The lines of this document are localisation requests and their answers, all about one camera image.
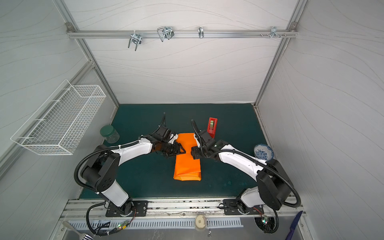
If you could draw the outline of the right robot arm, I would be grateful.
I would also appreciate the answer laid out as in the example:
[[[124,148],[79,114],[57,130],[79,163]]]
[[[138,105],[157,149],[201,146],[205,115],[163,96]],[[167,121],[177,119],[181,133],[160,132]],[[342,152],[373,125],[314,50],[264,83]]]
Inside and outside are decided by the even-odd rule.
[[[191,155],[197,158],[214,159],[231,165],[251,177],[257,186],[243,190],[237,197],[240,212],[247,208],[266,205],[278,211],[284,205],[297,208],[302,204],[301,197],[276,160],[260,160],[234,148],[225,141],[216,141],[207,131],[195,130],[197,146]]]

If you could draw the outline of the orange wrapping paper sheet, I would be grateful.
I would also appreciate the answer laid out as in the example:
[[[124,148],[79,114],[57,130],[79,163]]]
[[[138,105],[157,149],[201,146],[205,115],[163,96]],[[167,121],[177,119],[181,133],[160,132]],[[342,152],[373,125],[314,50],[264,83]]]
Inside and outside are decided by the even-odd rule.
[[[185,154],[176,156],[174,180],[177,181],[200,181],[201,164],[200,159],[194,159],[191,152],[192,147],[197,147],[197,141],[193,133],[179,134],[177,142],[182,145]]]

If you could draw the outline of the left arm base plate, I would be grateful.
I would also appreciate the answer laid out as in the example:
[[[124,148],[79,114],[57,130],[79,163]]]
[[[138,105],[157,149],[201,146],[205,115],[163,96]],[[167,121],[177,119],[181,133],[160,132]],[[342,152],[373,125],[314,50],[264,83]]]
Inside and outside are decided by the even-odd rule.
[[[147,214],[148,201],[129,201],[121,207],[109,203],[106,211],[106,217],[145,217]]]

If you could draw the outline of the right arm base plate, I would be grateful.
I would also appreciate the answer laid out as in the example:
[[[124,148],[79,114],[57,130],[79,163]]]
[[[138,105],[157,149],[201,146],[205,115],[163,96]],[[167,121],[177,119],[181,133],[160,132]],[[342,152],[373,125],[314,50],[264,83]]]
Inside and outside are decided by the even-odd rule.
[[[255,215],[255,216],[263,216],[264,210],[260,206],[255,207],[247,207],[240,200],[235,199],[224,199],[222,203],[219,204],[218,208],[224,211],[226,216],[234,216],[234,215]]]

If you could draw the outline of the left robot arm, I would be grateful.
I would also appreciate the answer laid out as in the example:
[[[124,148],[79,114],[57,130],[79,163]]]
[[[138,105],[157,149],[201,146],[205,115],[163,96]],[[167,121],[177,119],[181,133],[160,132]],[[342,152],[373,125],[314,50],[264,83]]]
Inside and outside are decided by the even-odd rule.
[[[129,160],[151,153],[157,152],[166,158],[186,154],[177,139],[178,134],[159,126],[153,133],[142,135],[131,143],[112,147],[99,145],[76,166],[75,182],[113,204],[120,215],[127,216],[133,209],[132,197],[116,180],[118,168]]]

